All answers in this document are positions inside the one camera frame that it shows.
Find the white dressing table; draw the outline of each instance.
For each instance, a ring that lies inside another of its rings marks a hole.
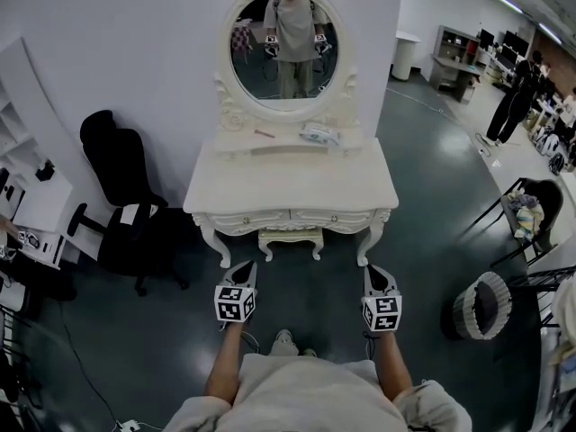
[[[399,202],[378,139],[365,139],[356,119],[356,72],[344,24],[327,0],[313,0],[337,33],[336,71],[317,98],[295,100],[300,108],[294,111],[276,110],[271,107],[277,101],[266,104],[247,93],[230,63],[231,27],[252,1],[238,0],[222,28],[216,76],[220,127],[216,139],[202,145],[184,211],[222,254],[224,268],[230,267],[230,252],[217,232],[239,236],[316,228],[343,234],[368,229],[357,252],[358,265],[366,266],[366,251],[380,239]],[[325,148],[300,138],[307,121],[337,130],[340,146]]]

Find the ceiling light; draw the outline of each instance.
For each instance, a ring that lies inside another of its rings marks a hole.
[[[522,14],[522,10],[520,8],[518,8],[515,4],[512,4],[511,2],[509,2],[508,0],[500,0],[504,5],[508,6],[509,8],[512,8],[514,11],[519,12],[520,14]]]
[[[559,45],[562,45],[562,41],[558,38],[558,36],[552,32],[550,29],[548,29],[545,25],[543,25],[541,22],[540,24],[540,29],[542,29],[544,32],[546,32],[548,34],[548,36],[554,40],[556,43],[558,43]]]

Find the mirror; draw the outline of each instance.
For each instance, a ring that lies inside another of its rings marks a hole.
[[[311,0],[254,0],[234,23],[229,45],[244,90],[277,111],[301,109],[322,95],[338,63],[332,21]]]

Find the power strip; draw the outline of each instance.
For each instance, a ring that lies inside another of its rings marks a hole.
[[[138,425],[138,422],[131,419],[122,424],[120,432],[134,432],[135,430],[140,430],[140,426]]]

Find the brown wall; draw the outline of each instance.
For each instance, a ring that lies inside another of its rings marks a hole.
[[[534,35],[532,50],[540,51],[544,56],[544,63],[552,66],[549,78],[556,83],[556,89],[564,97],[570,95],[576,86],[576,59],[540,31],[536,31]]]

